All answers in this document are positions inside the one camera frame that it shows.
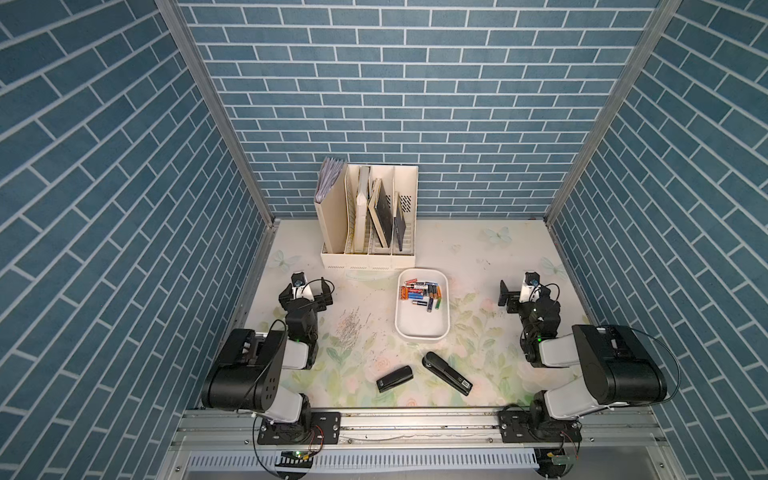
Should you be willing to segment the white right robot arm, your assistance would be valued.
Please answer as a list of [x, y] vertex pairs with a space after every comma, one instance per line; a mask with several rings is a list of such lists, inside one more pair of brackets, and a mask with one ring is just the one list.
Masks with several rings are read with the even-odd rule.
[[535, 394], [531, 421], [566, 422], [611, 408], [662, 403], [671, 399], [668, 382], [638, 332], [621, 325], [575, 324], [561, 334], [560, 287], [545, 284], [536, 272], [524, 274], [522, 285], [499, 283], [498, 305], [519, 316], [520, 348], [535, 368], [581, 373], [567, 384]]

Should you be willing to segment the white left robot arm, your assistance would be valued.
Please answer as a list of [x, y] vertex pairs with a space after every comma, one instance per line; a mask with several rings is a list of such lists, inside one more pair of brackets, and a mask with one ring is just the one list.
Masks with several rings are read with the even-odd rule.
[[294, 273], [278, 301], [285, 312], [266, 334], [234, 329], [203, 383], [205, 408], [250, 411], [278, 427], [310, 428], [308, 397], [280, 385], [285, 370], [309, 370], [319, 351], [318, 314], [333, 304], [335, 285], [323, 277]]

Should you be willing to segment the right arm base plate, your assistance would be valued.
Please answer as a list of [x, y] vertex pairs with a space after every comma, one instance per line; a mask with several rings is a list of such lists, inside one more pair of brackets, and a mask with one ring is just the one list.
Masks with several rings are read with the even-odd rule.
[[512, 408], [497, 412], [504, 443], [579, 443], [581, 424], [576, 420], [557, 420], [543, 411]]

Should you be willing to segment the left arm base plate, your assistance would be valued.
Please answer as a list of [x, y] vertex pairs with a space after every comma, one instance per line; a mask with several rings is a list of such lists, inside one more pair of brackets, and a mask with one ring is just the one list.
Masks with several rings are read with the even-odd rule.
[[336, 445], [339, 440], [342, 415], [339, 411], [304, 412], [295, 423], [264, 421], [257, 428], [256, 443], [264, 446]]

